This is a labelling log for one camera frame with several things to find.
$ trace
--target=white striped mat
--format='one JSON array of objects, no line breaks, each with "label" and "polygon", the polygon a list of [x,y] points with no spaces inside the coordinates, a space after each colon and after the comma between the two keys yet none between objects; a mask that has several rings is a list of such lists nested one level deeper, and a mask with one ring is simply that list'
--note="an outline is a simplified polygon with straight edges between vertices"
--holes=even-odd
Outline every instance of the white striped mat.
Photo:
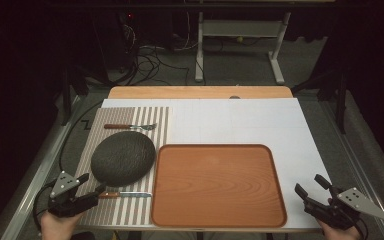
[{"label": "white striped mat", "polygon": [[[137,131],[147,135],[153,141],[155,148],[158,151],[158,149],[166,144],[168,140],[170,112],[169,107],[98,109],[76,171],[76,176],[80,176],[83,173],[90,173],[89,180],[79,187],[77,195],[83,196],[94,191],[94,189],[99,186],[99,182],[94,178],[90,170],[91,157],[98,144],[114,133],[126,131],[119,129],[104,129],[104,124],[114,123],[143,125],[157,123],[157,128],[153,131]],[[107,187],[107,191],[140,191],[152,193],[154,173],[155,166],[153,166],[149,173],[138,182],[121,188]],[[86,227],[149,225],[151,224],[151,201],[151,198],[100,199],[98,206],[88,210],[82,217],[79,225]]]}]

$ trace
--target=black curtain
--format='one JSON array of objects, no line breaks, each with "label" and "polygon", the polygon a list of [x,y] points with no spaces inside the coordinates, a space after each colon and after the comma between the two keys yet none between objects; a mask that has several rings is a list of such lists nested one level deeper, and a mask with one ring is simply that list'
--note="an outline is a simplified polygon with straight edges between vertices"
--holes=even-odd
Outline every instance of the black curtain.
[{"label": "black curtain", "polygon": [[384,152],[384,1],[338,16],[311,78],[323,81],[311,88],[337,87],[339,71]]},{"label": "black curtain", "polygon": [[39,1],[0,1],[0,214],[57,114],[61,51]]}]

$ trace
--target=wooden tray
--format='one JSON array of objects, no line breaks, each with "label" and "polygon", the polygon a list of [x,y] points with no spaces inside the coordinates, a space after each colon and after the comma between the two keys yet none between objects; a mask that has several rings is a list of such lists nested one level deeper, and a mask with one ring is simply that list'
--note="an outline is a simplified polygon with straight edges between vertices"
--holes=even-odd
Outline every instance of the wooden tray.
[{"label": "wooden tray", "polygon": [[286,211],[264,145],[165,145],[159,150],[152,222],[165,227],[273,228]]}]

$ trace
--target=tray rim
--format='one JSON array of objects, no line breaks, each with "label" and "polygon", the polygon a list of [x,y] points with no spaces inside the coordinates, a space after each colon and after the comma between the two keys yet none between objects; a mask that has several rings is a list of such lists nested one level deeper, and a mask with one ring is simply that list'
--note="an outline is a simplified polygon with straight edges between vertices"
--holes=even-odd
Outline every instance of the tray rim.
[{"label": "tray rim", "polygon": [[[269,158],[270,158],[270,162],[271,164],[273,165],[272,167],[272,171],[273,171],[273,174],[274,174],[274,178],[275,178],[275,185],[276,185],[276,188],[277,188],[277,192],[279,194],[279,199],[280,199],[280,206],[281,206],[281,209],[282,209],[282,221],[276,225],[276,226],[267,226],[267,227],[262,227],[261,225],[248,225],[248,226],[225,226],[225,225],[207,225],[206,227],[204,226],[196,226],[196,225],[165,225],[165,224],[158,224],[157,221],[155,221],[155,218],[154,218],[154,209],[155,209],[155,201],[154,201],[154,198],[156,196],[156,190],[157,190],[157,179],[158,179],[158,175],[159,175],[159,171],[158,171],[158,168],[159,168],[159,160],[160,160],[160,155],[161,155],[161,152],[164,151],[165,149],[167,148],[173,148],[173,147],[220,147],[220,148],[224,148],[224,147],[260,147],[260,148],[264,148],[268,154],[269,154]],[[280,182],[279,182],[279,177],[278,177],[278,174],[277,174],[277,170],[276,170],[276,165],[275,165],[275,162],[274,162],[274,158],[273,158],[273,154],[272,154],[272,151],[270,150],[269,147],[267,147],[266,145],[264,144],[259,144],[259,143],[244,143],[244,144],[240,144],[240,143],[228,143],[228,144],[218,144],[218,143],[209,143],[209,144],[205,144],[205,143],[179,143],[179,144],[165,144],[163,145],[162,147],[160,147],[160,149],[158,150],[158,153],[157,153],[157,159],[155,160],[155,178],[154,178],[154,186],[152,188],[152,194],[153,194],[153,199],[152,199],[152,204],[151,204],[151,214],[150,214],[150,217],[151,217],[151,221],[152,223],[155,225],[155,226],[159,226],[159,227],[171,227],[171,228],[199,228],[199,229],[211,229],[211,228],[214,228],[214,229],[218,229],[218,228],[240,228],[240,229],[247,229],[247,228],[281,228],[283,227],[287,220],[288,220],[288,214],[287,214],[287,211],[286,211],[286,205],[285,205],[285,201],[284,201],[284,198],[283,198],[283,192],[282,192],[282,189],[280,187]]]}]

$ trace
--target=knife handle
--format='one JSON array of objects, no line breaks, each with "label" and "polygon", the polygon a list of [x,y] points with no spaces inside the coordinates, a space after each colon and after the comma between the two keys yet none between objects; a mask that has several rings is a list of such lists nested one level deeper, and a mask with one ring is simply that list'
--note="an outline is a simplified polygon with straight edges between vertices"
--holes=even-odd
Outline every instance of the knife handle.
[{"label": "knife handle", "polygon": [[130,129],[132,125],[127,125],[127,124],[110,124],[107,123],[104,125],[105,129]]},{"label": "knife handle", "polygon": [[118,198],[119,196],[118,192],[103,192],[99,194],[99,198]]}]

